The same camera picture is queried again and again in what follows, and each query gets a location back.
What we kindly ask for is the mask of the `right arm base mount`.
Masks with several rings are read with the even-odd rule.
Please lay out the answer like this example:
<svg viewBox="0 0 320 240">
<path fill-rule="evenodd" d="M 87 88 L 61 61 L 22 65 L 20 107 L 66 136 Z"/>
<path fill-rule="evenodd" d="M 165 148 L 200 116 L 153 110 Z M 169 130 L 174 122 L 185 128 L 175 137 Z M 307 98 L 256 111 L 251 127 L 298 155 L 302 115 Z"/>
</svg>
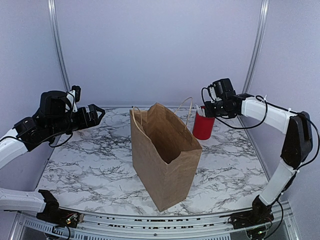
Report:
<svg viewBox="0 0 320 240">
<path fill-rule="evenodd" d="M 268 211 L 266 214 L 254 215 L 253 210 L 241 211 L 232 213 L 227 222 L 232 224 L 233 228 L 242 229 L 247 227 L 253 227 L 265 223 L 272 223 L 274 215 Z"/>
</svg>

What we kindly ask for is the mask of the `aluminium frame post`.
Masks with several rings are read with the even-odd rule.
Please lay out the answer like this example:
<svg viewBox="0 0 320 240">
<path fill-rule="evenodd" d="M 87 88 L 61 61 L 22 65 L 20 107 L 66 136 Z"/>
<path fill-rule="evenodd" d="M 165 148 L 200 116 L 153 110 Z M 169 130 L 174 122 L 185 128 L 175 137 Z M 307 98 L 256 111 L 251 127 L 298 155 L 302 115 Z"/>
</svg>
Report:
<svg viewBox="0 0 320 240">
<path fill-rule="evenodd" d="M 63 86 L 65 90 L 69 92 L 71 91 L 72 87 L 70 85 L 70 80 L 67 73 L 67 68 L 64 60 L 64 55 L 63 55 L 63 48 L 61 44 L 59 24 L 58 24 L 57 12 L 56 12 L 56 1 L 48 0 L 47 7 L 49 12 L 50 26 L 51 26 L 52 35 L 53 35 L 53 43 L 54 43 L 57 61 L 58 61 L 58 65 L 59 65 L 59 69 L 62 77 Z"/>
<path fill-rule="evenodd" d="M 255 41 L 253 44 L 253 50 L 252 50 L 248 70 L 246 73 L 244 85 L 242 88 L 242 93 L 248 93 L 253 82 L 256 65 L 258 62 L 258 58 L 260 55 L 260 51 L 261 51 L 264 36 L 265 36 L 269 5 L 270 5 L 269 0 L 261 1 Z"/>
</svg>

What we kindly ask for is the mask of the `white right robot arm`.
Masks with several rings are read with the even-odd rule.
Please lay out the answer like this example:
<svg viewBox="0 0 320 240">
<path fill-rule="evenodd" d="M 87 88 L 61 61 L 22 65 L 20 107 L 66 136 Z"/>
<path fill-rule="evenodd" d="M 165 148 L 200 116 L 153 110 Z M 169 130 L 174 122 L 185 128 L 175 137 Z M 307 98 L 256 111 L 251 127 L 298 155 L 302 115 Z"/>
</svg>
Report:
<svg viewBox="0 0 320 240">
<path fill-rule="evenodd" d="M 258 224 L 267 216 L 267 210 L 288 189 L 300 168 L 306 165 L 305 160 L 313 149 L 314 126 L 310 115 L 305 111 L 295 112 L 275 106 L 260 95 L 247 93 L 206 101 L 204 111 L 207 117 L 216 120 L 237 116 L 253 118 L 285 134 L 279 165 L 261 194 L 252 202 L 252 209 L 247 214 L 252 224 Z"/>
</svg>

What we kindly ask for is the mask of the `white wrapped stirrers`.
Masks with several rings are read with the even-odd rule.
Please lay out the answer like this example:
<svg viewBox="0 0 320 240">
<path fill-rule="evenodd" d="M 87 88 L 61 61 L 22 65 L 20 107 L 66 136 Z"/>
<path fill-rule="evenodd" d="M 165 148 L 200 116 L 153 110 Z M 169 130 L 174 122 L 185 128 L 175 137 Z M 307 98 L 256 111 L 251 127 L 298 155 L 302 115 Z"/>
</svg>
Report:
<svg viewBox="0 0 320 240">
<path fill-rule="evenodd" d="M 195 105 L 195 106 L 196 106 L 196 111 L 197 111 L 198 115 L 201 117 L 206 117 L 205 109 L 199 105 Z"/>
</svg>

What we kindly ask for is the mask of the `right aluminium frame post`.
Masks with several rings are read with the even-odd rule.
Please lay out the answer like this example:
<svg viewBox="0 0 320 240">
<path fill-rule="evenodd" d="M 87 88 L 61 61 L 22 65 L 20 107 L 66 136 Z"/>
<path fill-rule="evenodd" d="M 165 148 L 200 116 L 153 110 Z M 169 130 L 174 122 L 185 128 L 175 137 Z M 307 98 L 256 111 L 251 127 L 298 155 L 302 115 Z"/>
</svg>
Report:
<svg viewBox="0 0 320 240">
<path fill-rule="evenodd" d="M 264 36 L 265 36 L 269 5 L 270 5 L 269 0 L 261 1 L 255 41 L 253 44 L 253 50 L 252 50 L 248 70 L 246 73 L 244 85 L 242 88 L 242 93 L 248 93 L 253 82 L 256 65 L 258 62 L 258 58 L 260 55 L 260 51 L 261 51 Z"/>
</svg>

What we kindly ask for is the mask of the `aluminium front rail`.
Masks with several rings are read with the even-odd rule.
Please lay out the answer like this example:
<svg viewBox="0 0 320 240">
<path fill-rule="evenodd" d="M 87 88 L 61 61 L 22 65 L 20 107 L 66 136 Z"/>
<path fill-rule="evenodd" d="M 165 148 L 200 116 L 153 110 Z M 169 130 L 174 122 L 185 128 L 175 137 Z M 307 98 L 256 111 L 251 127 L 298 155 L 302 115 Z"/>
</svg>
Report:
<svg viewBox="0 0 320 240">
<path fill-rule="evenodd" d="M 232 215 L 218 212 L 200 215 L 134 216 L 78 212 L 75 227 L 58 227 L 17 212 L 10 240 L 300 240 L 293 212 L 287 201 L 275 203 L 272 219 L 258 225 L 239 224 Z"/>
</svg>

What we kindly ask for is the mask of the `left aluminium frame post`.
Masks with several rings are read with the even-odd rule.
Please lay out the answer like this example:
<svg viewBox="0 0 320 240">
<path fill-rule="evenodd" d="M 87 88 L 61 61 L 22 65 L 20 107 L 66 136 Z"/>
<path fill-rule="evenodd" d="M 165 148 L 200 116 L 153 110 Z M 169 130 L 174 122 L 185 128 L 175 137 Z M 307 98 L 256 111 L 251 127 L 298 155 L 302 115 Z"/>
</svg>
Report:
<svg viewBox="0 0 320 240">
<path fill-rule="evenodd" d="M 51 26 L 52 35 L 53 35 L 53 43 L 54 43 L 57 61 L 58 61 L 58 65 L 59 65 L 59 69 L 62 77 L 63 86 L 65 90 L 69 92 L 71 91 L 72 87 L 70 85 L 70 80 L 67 73 L 67 68 L 64 60 L 64 55 L 63 55 L 63 48 L 61 44 L 59 24 L 58 24 L 57 12 L 56 12 L 56 1 L 48 0 L 47 7 L 49 12 L 50 26 Z"/>
</svg>

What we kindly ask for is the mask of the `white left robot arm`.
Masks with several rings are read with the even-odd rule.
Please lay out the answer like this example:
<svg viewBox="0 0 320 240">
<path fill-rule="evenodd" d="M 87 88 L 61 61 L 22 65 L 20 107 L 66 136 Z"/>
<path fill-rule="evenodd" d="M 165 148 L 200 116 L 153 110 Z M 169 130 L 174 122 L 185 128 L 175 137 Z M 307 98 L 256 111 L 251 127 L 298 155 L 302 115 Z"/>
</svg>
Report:
<svg viewBox="0 0 320 240">
<path fill-rule="evenodd" d="M 88 107 L 65 110 L 57 113 L 39 108 L 32 117 L 16 123 L 0 140 L 0 167 L 15 167 L 23 155 L 41 144 L 52 144 L 56 137 L 72 135 L 74 131 L 98 126 L 105 110 L 90 104 Z M 4 211 L 29 211 L 44 213 L 53 223 L 63 219 L 63 211 L 54 196 L 48 191 L 22 191 L 7 188 L 0 190 L 0 208 Z"/>
</svg>

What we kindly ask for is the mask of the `red plastic cup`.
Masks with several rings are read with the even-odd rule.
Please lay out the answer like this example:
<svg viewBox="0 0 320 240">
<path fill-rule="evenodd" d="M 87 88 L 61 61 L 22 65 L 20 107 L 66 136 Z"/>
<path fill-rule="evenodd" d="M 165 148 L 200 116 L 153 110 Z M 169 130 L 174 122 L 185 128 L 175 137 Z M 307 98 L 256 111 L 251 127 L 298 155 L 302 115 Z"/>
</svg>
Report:
<svg viewBox="0 0 320 240">
<path fill-rule="evenodd" d="M 196 111 L 192 134 L 198 140 L 208 140 L 211 137 L 214 123 L 214 117 L 202 117 Z"/>
</svg>

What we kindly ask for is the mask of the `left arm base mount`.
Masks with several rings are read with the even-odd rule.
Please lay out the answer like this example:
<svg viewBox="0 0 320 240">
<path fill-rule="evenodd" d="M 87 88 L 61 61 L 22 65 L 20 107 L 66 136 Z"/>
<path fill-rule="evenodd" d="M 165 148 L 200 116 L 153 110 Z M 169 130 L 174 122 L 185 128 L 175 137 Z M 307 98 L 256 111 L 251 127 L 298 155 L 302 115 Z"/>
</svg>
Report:
<svg viewBox="0 0 320 240">
<path fill-rule="evenodd" d="M 61 208 L 45 208 L 43 212 L 36 214 L 36 218 L 60 227 L 68 226 L 76 228 L 83 218 L 83 214 Z"/>
</svg>

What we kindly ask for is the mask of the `brown paper bag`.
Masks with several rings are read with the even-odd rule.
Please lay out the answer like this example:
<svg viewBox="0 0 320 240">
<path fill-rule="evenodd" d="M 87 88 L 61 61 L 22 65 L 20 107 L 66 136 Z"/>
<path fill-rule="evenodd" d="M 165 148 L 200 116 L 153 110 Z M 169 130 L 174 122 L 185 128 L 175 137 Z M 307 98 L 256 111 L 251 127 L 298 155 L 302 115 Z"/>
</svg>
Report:
<svg viewBox="0 0 320 240">
<path fill-rule="evenodd" d="M 185 200 L 202 147 L 176 111 L 160 103 L 130 110 L 132 164 L 159 212 Z"/>
</svg>

